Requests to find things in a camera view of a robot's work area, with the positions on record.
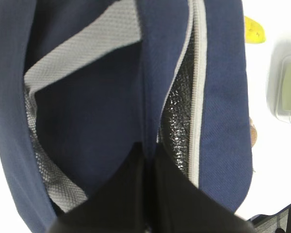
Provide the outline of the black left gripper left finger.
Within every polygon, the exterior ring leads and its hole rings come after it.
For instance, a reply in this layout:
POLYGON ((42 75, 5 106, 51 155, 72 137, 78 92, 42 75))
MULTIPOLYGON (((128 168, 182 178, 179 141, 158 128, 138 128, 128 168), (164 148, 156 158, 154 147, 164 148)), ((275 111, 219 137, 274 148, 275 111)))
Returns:
POLYGON ((144 162, 142 145, 135 143, 116 173, 86 202, 60 215, 49 232, 145 232, 144 162))

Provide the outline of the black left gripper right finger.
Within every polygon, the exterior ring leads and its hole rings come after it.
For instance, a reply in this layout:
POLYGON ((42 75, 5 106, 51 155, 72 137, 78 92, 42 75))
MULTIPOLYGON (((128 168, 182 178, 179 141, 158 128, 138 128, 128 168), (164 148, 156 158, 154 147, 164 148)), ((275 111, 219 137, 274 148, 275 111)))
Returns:
POLYGON ((153 232, 253 233, 251 223, 197 189, 178 169, 162 144, 153 157, 153 232))

